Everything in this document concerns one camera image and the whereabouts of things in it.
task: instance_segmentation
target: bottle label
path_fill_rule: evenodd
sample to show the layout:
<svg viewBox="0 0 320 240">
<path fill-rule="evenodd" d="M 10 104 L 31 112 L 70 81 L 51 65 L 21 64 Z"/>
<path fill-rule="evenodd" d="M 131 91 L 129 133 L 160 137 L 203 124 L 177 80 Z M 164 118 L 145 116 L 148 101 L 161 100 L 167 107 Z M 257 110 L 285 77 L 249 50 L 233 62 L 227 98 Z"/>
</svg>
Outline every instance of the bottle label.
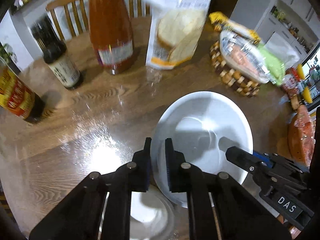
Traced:
<svg viewBox="0 0 320 240">
<path fill-rule="evenodd" d="M 74 86 L 79 80 L 80 71 L 66 54 L 49 64 L 49 67 L 66 88 Z"/>
<path fill-rule="evenodd" d="M 35 93 L 8 67 L 0 73 L 0 105 L 26 119 L 35 103 Z"/>
<path fill-rule="evenodd" d="M 100 50 L 98 49 L 98 54 L 103 65 L 113 65 L 120 63 L 133 54 L 132 40 L 125 43 L 123 46 Z"/>
</svg>

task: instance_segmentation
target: sauce bottle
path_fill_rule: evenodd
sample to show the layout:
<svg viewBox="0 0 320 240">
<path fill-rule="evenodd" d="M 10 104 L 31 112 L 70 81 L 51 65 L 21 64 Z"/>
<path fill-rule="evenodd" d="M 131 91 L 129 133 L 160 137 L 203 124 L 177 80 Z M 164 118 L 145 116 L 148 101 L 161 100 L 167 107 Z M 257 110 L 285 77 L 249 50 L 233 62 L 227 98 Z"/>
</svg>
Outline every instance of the sauce bottle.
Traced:
<svg viewBox="0 0 320 240">
<path fill-rule="evenodd" d="M 89 0 L 90 40 L 98 62 L 111 74 L 133 62 L 132 27 L 124 0 Z"/>
<path fill-rule="evenodd" d="M 83 79 L 67 54 L 67 47 L 53 30 L 48 15 L 41 17 L 31 27 L 33 37 L 43 51 L 44 62 L 67 89 L 78 87 Z"/>
<path fill-rule="evenodd" d="M 30 123 L 40 121 L 44 109 L 41 98 L 18 78 L 1 57 L 0 106 Z"/>
</svg>

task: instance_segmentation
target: white lettering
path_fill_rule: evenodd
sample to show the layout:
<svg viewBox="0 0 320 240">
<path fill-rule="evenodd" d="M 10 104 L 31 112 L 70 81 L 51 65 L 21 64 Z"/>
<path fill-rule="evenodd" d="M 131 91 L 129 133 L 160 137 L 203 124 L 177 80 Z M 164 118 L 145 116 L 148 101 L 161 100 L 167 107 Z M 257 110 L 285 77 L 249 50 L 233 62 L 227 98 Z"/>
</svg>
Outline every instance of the white lettering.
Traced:
<svg viewBox="0 0 320 240">
<path fill-rule="evenodd" d="M 290 211 L 290 212 L 293 212 L 295 208 L 296 208 L 296 206 L 292 206 L 292 207 L 289 209 L 289 211 Z"/>
<path fill-rule="evenodd" d="M 287 209 L 289 207 L 289 204 L 290 204 L 290 201 L 287 204 L 283 205 L 285 207 L 285 209 Z"/>
<path fill-rule="evenodd" d="M 279 200 L 278 200 L 278 203 L 279 204 L 282 204 L 284 202 L 284 197 L 281 197 Z"/>
</svg>

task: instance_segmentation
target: orange sauce bottle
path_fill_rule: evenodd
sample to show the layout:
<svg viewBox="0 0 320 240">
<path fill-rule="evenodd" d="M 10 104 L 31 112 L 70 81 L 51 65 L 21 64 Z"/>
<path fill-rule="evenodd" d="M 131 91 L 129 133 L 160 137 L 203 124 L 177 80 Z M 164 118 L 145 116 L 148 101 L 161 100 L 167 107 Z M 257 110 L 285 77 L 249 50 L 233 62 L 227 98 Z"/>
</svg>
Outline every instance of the orange sauce bottle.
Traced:
<svg viewBox="0 0 320 240">
<path fill-rule="evenodd" d="M 111 74 L 133 62 L 132 27 L 124 0 L 89 0 L 90 40 L 100 65 Z"/>
</svg>

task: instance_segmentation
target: yellow and red label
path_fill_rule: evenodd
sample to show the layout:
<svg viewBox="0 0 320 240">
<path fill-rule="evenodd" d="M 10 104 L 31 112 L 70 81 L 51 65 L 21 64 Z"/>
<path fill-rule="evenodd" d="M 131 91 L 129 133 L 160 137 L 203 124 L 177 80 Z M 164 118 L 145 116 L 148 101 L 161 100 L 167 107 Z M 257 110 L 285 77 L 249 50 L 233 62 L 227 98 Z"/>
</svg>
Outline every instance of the yellow and red label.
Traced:
<svg viewBox="0 0 320 240">
<path fill-rule="evenodd" d="M 35 93 L 10 68 L 4 68 L 0 73 L 0 105 L 25 119 L 34 103 Z"/>
</svg>

